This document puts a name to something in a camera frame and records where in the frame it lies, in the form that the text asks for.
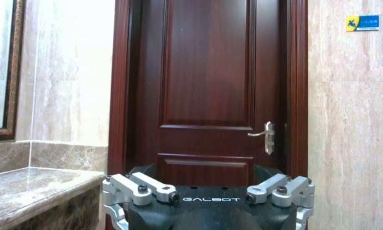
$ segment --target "marble countertop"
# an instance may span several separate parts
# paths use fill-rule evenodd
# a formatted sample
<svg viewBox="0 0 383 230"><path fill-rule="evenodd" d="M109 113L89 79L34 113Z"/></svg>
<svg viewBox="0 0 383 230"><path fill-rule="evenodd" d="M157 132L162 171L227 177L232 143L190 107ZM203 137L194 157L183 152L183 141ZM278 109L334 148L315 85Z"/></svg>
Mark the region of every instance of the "marble countertop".
<svg viewBox="0 0 383 230"><path fill-rule="evenodd" d="M6 229L101 184L102 172L23 168L0 174L0 229Z"/></svg>

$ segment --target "door handle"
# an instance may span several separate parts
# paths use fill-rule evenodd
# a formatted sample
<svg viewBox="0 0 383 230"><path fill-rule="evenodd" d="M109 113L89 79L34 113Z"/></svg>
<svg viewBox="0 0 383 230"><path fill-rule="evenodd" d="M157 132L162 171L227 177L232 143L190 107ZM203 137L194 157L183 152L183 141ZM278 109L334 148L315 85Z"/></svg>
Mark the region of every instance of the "door handle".
<svg viewBox="0 0 383 230"><path fill-rule="evenodd" d="M268 121L263 125L263 131L260 133L248 133L248 137L259 137L260 135L264 135L264 151L268 155L274 152L274 136L275 136L275 130L274 130L274 124Z"/></svg>

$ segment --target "wall tile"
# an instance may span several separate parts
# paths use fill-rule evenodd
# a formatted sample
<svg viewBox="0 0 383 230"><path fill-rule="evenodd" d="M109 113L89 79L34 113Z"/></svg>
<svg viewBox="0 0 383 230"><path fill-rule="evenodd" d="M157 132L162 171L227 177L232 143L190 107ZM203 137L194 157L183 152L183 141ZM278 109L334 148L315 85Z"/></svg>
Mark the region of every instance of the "wall tile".
<svg viewBox="0 0 383 230"><path fill-rule="evenodd" d="M383 82L310 84L310 229L383 229Z"/></svg>
<svg viewBox="0 0 383 230"><path fill-rule="evenodd" d="M380 16L380 30L346 32L346 16ZM383 81L383 0L308 2L308 71L322 81Z"/></svg>
<svg viewBox="0 0 383 230"><path fill-rule="evenodd" d="M38 7L41 1L26 1L23 17L23 39L19 70L19 92L15 139L31 139L31 102L35 71L35 48L38 36Z"/></svg>
<svg viewBox="0 0 383 230"><path fill-rule="evenodd" d="M0 173L27 167L30 144L0 142Z"/></svg>
<svg viewBox="0 0 383 230"><path fill-rule="evenodd" d="M107 147L31 143L31 167L106 171Z"/></svg>
<svg viewBox="0 0 383 230"><path fill-rule="evenodd" d="M113 9L114 1L39 2L33 140L107 144Z"/></svg>

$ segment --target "doorway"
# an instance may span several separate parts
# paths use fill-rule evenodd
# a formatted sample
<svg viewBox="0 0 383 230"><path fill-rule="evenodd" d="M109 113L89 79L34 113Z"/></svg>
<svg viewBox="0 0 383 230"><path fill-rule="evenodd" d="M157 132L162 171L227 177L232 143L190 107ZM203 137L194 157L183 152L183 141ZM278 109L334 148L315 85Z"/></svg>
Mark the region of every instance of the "doorway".
<svg viewBox="0 0 383 230"><path fill-rule="evenodd" d="M169 184L306 175L306 1L117 1L109 174ZM274 124L266 153L264 123Z"/></svg>

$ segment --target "mirror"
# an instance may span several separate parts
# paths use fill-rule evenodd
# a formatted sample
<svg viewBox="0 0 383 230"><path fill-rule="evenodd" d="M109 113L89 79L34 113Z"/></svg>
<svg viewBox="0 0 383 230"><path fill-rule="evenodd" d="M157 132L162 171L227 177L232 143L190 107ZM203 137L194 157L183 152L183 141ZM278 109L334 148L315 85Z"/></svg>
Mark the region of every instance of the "mirror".
<svg viewBox="0 0 383 230"><path fill-rule="evenodd" d="M14 139L23 0L0 0L0 140Z"/></svg>

